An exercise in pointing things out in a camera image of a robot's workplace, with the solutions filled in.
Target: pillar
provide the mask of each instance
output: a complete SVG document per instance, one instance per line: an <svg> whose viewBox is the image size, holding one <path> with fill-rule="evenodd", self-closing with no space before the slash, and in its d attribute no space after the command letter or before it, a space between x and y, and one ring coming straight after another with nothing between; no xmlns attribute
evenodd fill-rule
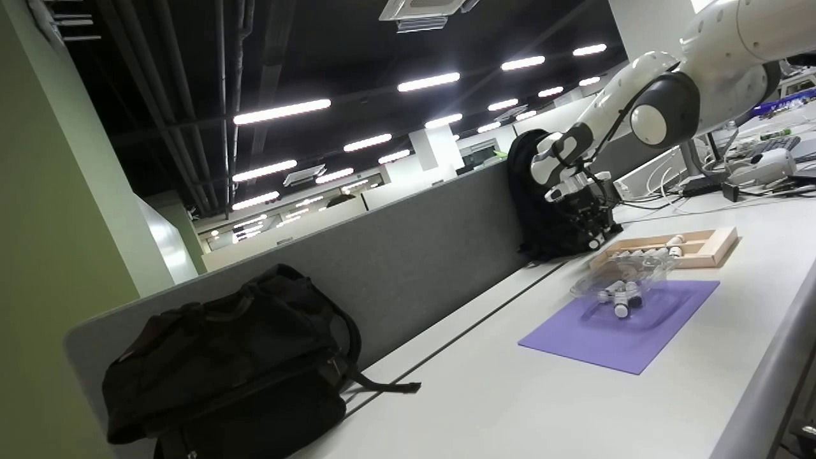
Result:
<svg viewBox="0 0 816 459"><path fill-rule="evenodd" d="M200 275L208 273L208 265L203 261L205 245L200 241L200 232L197 232L182 198L176 191L169 191L162 198L150 198L148 205L178 231L185 249L187 249L190 258L195 261Z"/></svg>
<svg viewBox="0 0 816 459"><path fill-rule="evenodd" d="M437 131L410 134L410 147L424 171L433 171L433 170L456 171L464 167L456 138L449 126Z"/></svg>
<svg viewBox="0 0 816 459"><path fill-rule="evenodd" d="M67 50L0 0L0 444L111 458L64 356L70 329L171 286Z"/></svg>

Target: white robotic arm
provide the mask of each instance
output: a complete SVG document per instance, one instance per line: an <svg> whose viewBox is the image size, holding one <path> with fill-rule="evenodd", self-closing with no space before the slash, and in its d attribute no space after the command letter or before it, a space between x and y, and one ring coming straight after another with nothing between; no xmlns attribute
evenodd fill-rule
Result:
<svg viewBox="0 0 816 459"><path fill-rule="evenodd" d="M734 120L779 88L779 62L816 50L816 0L718 0L682 38L682 60L626 66L563 134L539 147L533 178L548 201L588 190L588 162L622 120L656 149Z"/></svg>

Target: ceiling light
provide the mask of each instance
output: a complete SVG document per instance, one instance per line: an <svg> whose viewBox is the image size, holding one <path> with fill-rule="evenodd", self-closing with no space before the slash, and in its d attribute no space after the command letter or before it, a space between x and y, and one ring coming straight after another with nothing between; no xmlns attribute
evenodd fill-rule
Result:
<svg viewBox="0 0 816 459"><path fill-rule="evenodd" d="M259 236L264 231L264 223L247 224L247 227L234 227L232 232L238 236Z"/></svg>
<svg viewBox="0 0 816 459"><path fill-rule="evenodd" d="M305 201L298 201L297 208L311 208L311 205L320 205L320 201L325 201L327 198L311 198L311 199L305 199Z"/></svg>
<svg viewBox="0 0 816 459"><path fill-rule="evenodd" d="M537 111L523 112L523 115L515 119L515 122L530 120L530 119L537 119L537 115L539 115Z"/></svg>
<svg viewBox="0 0 816 459"><path fill-rule="evenodd" d="M428 120L428 122L427 122L427 129L428 129L428 131L437 131L437 129L446 129L446 126L455 126L455 122L463 122L463 112L455 112L455 115L446 115L446 119Z"/></svg>
<svg viewBox="0 0 816 459"><path fill-rule="evenodd" d="M279 223L275 227L285 227L285 224L293 224L298 223L301 217L283 217L283 223Z"/></svg>
<svg viewBox="0 0 816 459"><path fill-rule="evenodd" d="M331 107L331 99L311 99L311 103L298 103L298 106L259 111L259 112L242 112L242 115L234 115L232 122L234 126L256 126L256 122L297 119L297 115L307 115L307 112L321 112L327 107Z"/></svg>
<svg viewBox="0 0 816 459"><path fill-rule="evenodd" d="M589 80L582 80L579 88L591 88L591 84L599 84L602 76L589 76Z"/></svg>
<svg viewBox="0 0 816 459"><path fill-rule="evenodd" d="M563 88L548 88L548 90L539 93L539 97L546 99L546 97L557 97L561 93L563 93Z"/></svg>
<svg viewBox="0 0 816 459"><path fill-rule="evenodd" d="M401 159L408 159L408 157L410 157L410 150L396 150L391 157L382 157L378 164L394 164L394 162L401 162Z"/></svg>
<svg viewBox="0 0 816 459"><path fill-rule="evenodd" d="M280 175L280 171L292 171L297 167L298 167L298 162L280 162L280 164L270 164L270 167L264 167L264 170L234 175L232 182L234 185L256 182L260 176L273 176L273 175Z"/></svg>
<svg viewBox="0 0 816 459"><path fill-rule="evenodd" d="M410 82L404 82L399 88L399 93L421 93L421 90L428 90L428 88L455 84L460 80L463 80L460 73L437 74L437 76L427 76L427 80L410 80Z"/></svg>
<svg viewBox="0 0 816 459"><path fill-rule="evenodd" d="M279 191L260 195L260 198L254 198L254 199L245 199L245 201L234 201L232 210L241 212L241 210L260 208L265 201L275 201L279 198L280 198Z"/></svg>
<svg viewBox="0 0 816 459"><path fill-rule="evenodd" d="M367 182L347 185L347 187L343 187L343 195L352 195L354 190L363 190L363 187L367 187Z"/></svg>
<svg viewBox="0 0 816 459"><path fill-rule="evenodd" d="M315 185L340 182L340 178L352 176L352 175L354 175L354 170L340 170L334 175L320 176Z"/></svg>
<svg viewBox="0 0 816 459"><path fill-rule="evenodd" d="M530 70L530 66L542 66L543 62L546 62L543 56L526 56L526 60L505 62L503 73Z"/></svg>
<svg viewBox="0 0 816 459"><path fill-rule="evenodd" d="M269 214L259 214L256 221L245 221L245 223L238 223L238 224L232 224L232 227L251 227L251 224L260 224L260 223L265 223L269 221Z"/></svg>
<svg viewBox="0 0 816 459"><path fill-rule="evenodd" d="M489 131L497 131L497 129L503 129L503 122L482 126L477 134L489 134Z"/></svg>
<svg viewBox="0 0 816 459"><path fill-rule="evenodd" d="M298 221L305 214L310 214L310 210L288 212L283 221Z"/></svg>
<svg viewBox="0 0 816 459"><path fill-rule="evenodd" d="M364 150L364 149L382 147L382 143L391 143L391 141L394 141L394 136L382 134L382 136L376 136L376 138L363 138L363 141L347 143L343 150L345 154L354 154L354 150Z"/></svg>
<svg viewBox="0 0 816 459"><path fill-rule="evenodd" d="M594 55L605 55L608 45L591 45L591 46L582 46L577 52L571 52L571 56L594 56Z"/></svg>
<svg viewBox="0 0 816 459"><path fill-rule="evenodd" d="M503 112L503 111L515 107L515 106L519 106L519 99L503 99L503 103L487 106L487 111L489 112Z"/></svg>

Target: black ceiling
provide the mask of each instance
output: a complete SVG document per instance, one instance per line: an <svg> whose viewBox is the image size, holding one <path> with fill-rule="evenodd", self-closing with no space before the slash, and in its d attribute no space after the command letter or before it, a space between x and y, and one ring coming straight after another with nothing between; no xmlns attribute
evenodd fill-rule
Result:
<svg viewBox="0 0 816 459"><path fill-rule="evenodd" d="M482 0L445 32L399 36L378 15L385 0L62 0L57 13L90 10L103 41L70 45L99 119L140 198L176 190L200 217L283 190L283 176L232 187L234 171L298 159L301 167L378 167L408 147L427 120L463 112L455 134L492 122L487 106L519 97L530 107L551 84L626 62L608 0ZM605 41L611 52L575 60ZM503 74L514 56L546 65ZM401 96L410 76L463 73L445 90ZM234 112L329 97L327 112L234 129ZM378 134L396 141L343 154Z"/></svg>

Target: white table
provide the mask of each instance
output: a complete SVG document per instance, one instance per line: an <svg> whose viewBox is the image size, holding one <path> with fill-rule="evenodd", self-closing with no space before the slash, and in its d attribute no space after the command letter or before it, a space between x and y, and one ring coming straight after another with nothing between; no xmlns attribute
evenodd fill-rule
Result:
<svg viewBox="0 0 816 459"><path fill-rule="evenodd" d="M699 212L693 208L687 205L687 217L639 223L626 232L734 224L743 237L721 272L674 273L721 286L640 379L519 348L571 298L584 268L584 261L571 261L503 312L487 320L487 310L469 320L460 312L456 335L445 331L452 323L441 323L381 361L376 379L410 372L405 380L421 380L424 390L367 399L297 458L765 458L765 436L772 440L781 413L765 416L758 407L767 407L767 390L790 399L801 372L801 352L789 349L793 331L801 348L816 340L801 324L815 292L799 296L816 261L816 201L728 212L704 212L706 201Z"/></svg>

